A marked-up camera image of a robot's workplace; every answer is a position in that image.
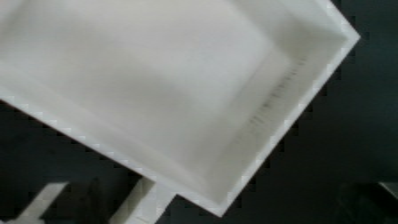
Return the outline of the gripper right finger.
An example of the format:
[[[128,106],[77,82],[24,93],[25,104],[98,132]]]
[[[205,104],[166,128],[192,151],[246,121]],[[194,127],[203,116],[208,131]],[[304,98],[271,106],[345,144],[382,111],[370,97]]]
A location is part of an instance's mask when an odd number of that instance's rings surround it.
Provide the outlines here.
[[[345,183],[340,188],[336,224],[398,224],[398,184]]]

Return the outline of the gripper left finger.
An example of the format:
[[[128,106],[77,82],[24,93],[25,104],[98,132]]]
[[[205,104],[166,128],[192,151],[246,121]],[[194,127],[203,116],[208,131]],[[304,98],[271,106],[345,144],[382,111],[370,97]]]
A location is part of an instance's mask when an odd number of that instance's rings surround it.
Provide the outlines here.
[[[0,187],[0,224],[111,224],[128,188],[95,178]]]

